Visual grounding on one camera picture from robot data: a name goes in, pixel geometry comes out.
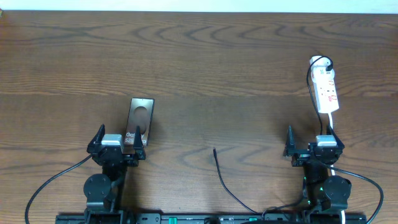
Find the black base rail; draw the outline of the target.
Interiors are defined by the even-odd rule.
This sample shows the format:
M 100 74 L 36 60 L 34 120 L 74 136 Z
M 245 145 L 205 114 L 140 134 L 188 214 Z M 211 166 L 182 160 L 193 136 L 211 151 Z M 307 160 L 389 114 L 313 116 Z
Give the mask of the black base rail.
M 158 213 L 141 214 L 89 214 L 58 215 L 55 223 L 128 223 L 128 224 L 238 224 L 238 223 L 303 223 L 297 215 L 268 213 L 260 215 L 161 215 Z

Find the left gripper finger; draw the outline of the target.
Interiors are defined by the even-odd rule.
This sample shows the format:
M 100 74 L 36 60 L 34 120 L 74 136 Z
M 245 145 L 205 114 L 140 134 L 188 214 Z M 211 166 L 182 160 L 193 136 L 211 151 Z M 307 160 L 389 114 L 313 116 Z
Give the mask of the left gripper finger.
M 101 146 L 101 141 L 103 139 L 103 136 L 105 135 L 105 125 L 102 124 L 99 127 L 99 130 L 93 137 L 93 139 L 89 142 L 88 144 L 88 149 L 97 149 Z
M 140 126 L 136 126 L 136 132 L 134 133 L 133 149 L 137 155 L 144 155 L 144 145 L 141 139 Z

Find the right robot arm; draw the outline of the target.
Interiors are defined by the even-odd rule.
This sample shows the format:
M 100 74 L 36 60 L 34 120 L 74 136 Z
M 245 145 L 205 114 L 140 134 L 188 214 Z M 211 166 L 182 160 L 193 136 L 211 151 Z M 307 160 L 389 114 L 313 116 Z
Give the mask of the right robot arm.
M 345 145 L 331 127 L 327 127 L 325 135 L 316 137 L 306 149 L 297 149 L 294 132 L 287 130 L 284 156 L 292 158 L 293 167 L 304 169 L 304 199 L 302 216 L 307 223 L 344 223 L 346 218 L 341 213 L 348 208 L 351 194 L 351 182 L 339 175 L 330 175 L 330 166 L 343 153 Z

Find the white power strip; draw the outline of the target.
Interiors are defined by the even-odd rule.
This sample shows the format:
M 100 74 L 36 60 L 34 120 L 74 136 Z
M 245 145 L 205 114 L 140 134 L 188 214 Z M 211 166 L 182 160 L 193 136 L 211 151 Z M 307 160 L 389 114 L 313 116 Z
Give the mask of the white power strip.
M 313 56 L 310 59 L 310 77 L 315 90 L 318 112 L 331 114 L 338 110 L 339 103 L 332 61 L 321 55 Z

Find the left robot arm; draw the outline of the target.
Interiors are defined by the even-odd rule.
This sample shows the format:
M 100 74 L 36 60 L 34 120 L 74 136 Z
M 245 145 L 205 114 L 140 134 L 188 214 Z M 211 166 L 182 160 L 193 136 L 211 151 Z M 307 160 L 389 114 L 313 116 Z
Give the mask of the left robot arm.
M 90 141 L 87 153 L 102 167 L 102 173 L 90 176 L 83 187 L 86 196 L 85 223 L 135 223 L 136 216 L 121 208 L 127 168 L 137 167 L 146 159 L 144 144 L 139 136 L 140 127 L 134 133 L 133 153 L 124 152 L 120 134 L 106 134 L 102 124 Z

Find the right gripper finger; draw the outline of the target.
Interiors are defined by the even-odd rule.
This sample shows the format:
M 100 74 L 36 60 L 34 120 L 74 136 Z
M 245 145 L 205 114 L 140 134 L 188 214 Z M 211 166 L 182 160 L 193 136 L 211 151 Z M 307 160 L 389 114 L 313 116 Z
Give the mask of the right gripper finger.
M 295 140 L 294 140 L 294 132 L 292 127 L 289 126 L 287 130 L 287 140 L 285 143 L 285 152 L 293 152 L 295 151 Z
M 333 137 L 334 137 L 334 139 L 335 139 L 335 141 L 336 141 L 336 146 L 337 146 L 338 148 L 344 148 L 344 147 L 345 147 L 345 145 L 341 142 L 341 140 L 340 140 L 339 137 L 336 135 L 336 133 L 334 132 L 334 130 L 333 130 L 333 128 L 331 127 L 330 124 L 326 127 L 326 133 L 327 133 L 327 135 L 333 136 Z

